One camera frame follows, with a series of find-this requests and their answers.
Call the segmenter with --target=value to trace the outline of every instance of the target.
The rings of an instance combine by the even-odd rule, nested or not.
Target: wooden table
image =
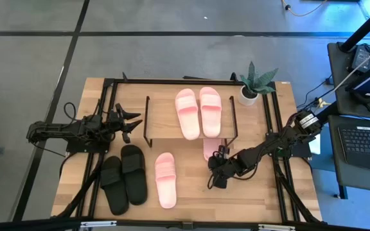
[[[103,78],[88,78],[86,80],[77,118],[81,119],[84,115],[92,114],[97,100],[100,98],[103,80]],[[296,112],[294,95],[290,83],[276,82],[275,84],[281,117],[285,124],[288,117]],[[199,90],[202,87],[202,85],[118,84],[116,103],[121,103],[127,112],[141,113],[137,119],[144,118],[146,97],[150,96],[151,98],[148,112],[148,136],[154,140],[152,148],[148,147],[143,138],[144,123],[141,123],[130,135],[131,144],[139,146],[145,155],[148,200],[143,205],[130,205],[125,214],[114,216],[110,212],[104,191],[100,189],[96,202],[95,218],[154,221],[281,222],[274,170],[272,160],[268,156],[262,158],[257,173],[250,180],[229,179],[227,189],[212,188],[209,190],[207,188],[207,181],[211,173],[203,158],[202,139],[195,141],[183,139],[181,131],[178,130],[178,122],[174,120],[176,114],[172,115],[175,113],[173,99],[181,89],[194,90],[198,100]],[[233,132],[231,133],[232,124],[230,121],[232,120],[229,117],[231,113],[228,99],[229,96],[235,97],[239,136],[231,144],[231,154],[263,142],[267,132],[267,124],[262,97],[260,96],[253,106],[246,107],[239,104],[237,100],[240,86],[215,85],[212,87],[221,95],[224,108],[221,137],[229,137],[233,134]],[[272,124],[274,130],[277,131],[272,98],[270,94],[268,97]],[[116,135],[106,157],[111,155],[120,157],[119,152],[125,143],[120,134]],[[177,204],[172,209],[163,209],[159,205],[155,185],[154,162],[157,156],[164,152],[173,154],[177,171]],[[96,158],[94,158],[92,168],[94,168]],[[65,163],[52,215],[62,212],[80,189],[86,161],[87,153],[78,153]],[[291,158],[290,163],[296,193],[312,214],[321,219],[309,166],[300,158]],[[91,190],[85,197],[83,215],[87,215],[90,198]],[[285,202],[288,218],[293,220],[292,208],[286,192]]]

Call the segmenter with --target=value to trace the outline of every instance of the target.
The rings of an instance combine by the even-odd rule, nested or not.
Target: potted plant
[[[245,106],[250,106],[255,103],[258,94],[268,94],[275,91],[275,89],[267,85],[275,77],[277,71],[278,69],[274,69],[258,77],[258,74],[255,72],[255,66],[251,61],[248,78],[245,78],[242,74],[240,75],[243,86],[239,93],[238,101]]]

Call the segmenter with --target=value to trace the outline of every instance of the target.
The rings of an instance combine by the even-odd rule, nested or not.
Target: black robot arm
[[[251,171],[254,171],[255,173],[258,164],[264,155],[290,149],[300,142],[310,142],[315,139],[317,134],[320,134],[321,128],[322,126],[319,123],[319,120],[313,113],[300,111],[290,117],[286,126],[280,132],[268,133],[265,142],[254,148],[241,150],[232,157],[226,158],[225,154],[228,152],[227,148],[220,146],[218,152],[215,152],[208,161],[208,168],[212,172],[212,176],[208,182],[208,187],[211,188],[212,186],[215,186],[225,189],[229,178],[241,179],[235,175],[243,176]],[[273,155],[272,158],[276,158],[276,160],[278,160],[277,155]],[[320,222],[312,216],[310,211],[299,199],[298,195],[296,195],[294,189],[285,178],[278,161],[275,161],[274,163],[276,163],[274,164],[274,168],[277,173],[276,177],[279,178],[279,181],[282,183],[287,193],[298,206],[298,209],[301,211],[305,220],[308,222]]]
[[[126,119],[140,116],[139,113],[125,112],[121,105],[116,104],[116,111],[109,112],[103,122],[102,113],[85,116],[81,120],[73,119],[69,124],[48,124],[42,121],[31,124],[26,138],[35,144],[49,138],[61,138],[68,142],[69,151],[97,152],[101,147],[109,145],[115,139],[115,132],[122,131],[125,143],[129,143],[130,133],[142,120],[125,123]]]

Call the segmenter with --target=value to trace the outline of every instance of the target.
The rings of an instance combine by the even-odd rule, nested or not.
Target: green leaf
[[[268,86],[257,87],[257,88],[254,88],[253,90],[254,92],[257,92],[259,94],[268,94],[268,93],[275,91],[275,89],[273,89],[272,87],[268,87]]]
[[[245,76],[244,75],[240,75],[240,77],[241,77],[241,80],[242,80],[242,82],[243,82],[243,84],[245,84],[245,86],[248,88],[248,90],[249,91],[251,91],[251,92],[253,92],[252,91],[252,88],[251,88],[251,83],[250,83],[250,81],[249,80],[247,80],[246,78],[245,78]]]
[[[269,71],[265,74],[262,74],[261,77],[256,78],[254,82],[255,87],[262,87],[266,86],[276,75],[278,69],[275,69],[273,71]]]
[[[252,61],[249,64],[248,80],[251,81],[251,82],[254,82],[254,80],[255,80],[255,65]]]

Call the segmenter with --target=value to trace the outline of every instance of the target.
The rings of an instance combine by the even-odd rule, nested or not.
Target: white flower pot
[[[239,95],[238,95],[238,101],[242,104],[242,105],[245,105],[245,106],[251,106],[255,103],[256,99],[258,98],[259,94],[257,94],[255,96],[255,98],[253,99],[250,99],[250,98],[246,98],[243,93],[242,93],[242,89],[244,88],[245,86],[242,86],[241,87],[241,90],[239,91]]]

